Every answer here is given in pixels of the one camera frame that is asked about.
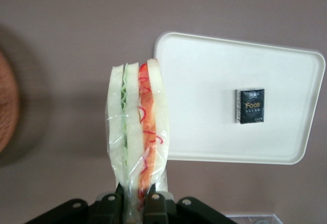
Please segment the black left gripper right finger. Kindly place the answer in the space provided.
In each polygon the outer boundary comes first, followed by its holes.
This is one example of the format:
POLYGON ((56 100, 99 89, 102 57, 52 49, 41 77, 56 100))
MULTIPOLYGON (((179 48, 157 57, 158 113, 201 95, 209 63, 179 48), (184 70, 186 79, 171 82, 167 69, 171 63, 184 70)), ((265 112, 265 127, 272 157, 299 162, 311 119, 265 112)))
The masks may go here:
POLYGON ((143 223, 235 223, 195 197, 175 202, 173 195, 152 185, 145 198, 143 223))

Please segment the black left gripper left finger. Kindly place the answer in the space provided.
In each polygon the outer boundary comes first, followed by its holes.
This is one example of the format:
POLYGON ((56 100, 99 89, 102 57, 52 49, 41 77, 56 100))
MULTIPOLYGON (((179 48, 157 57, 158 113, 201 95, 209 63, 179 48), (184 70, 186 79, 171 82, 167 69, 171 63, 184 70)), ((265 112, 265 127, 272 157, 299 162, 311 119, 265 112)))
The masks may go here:
POLYGON ((89 205, 75 198, 33 219, 33 223, 122 223, 124 189, 118 185, 114 192, 100 194, 89 205))

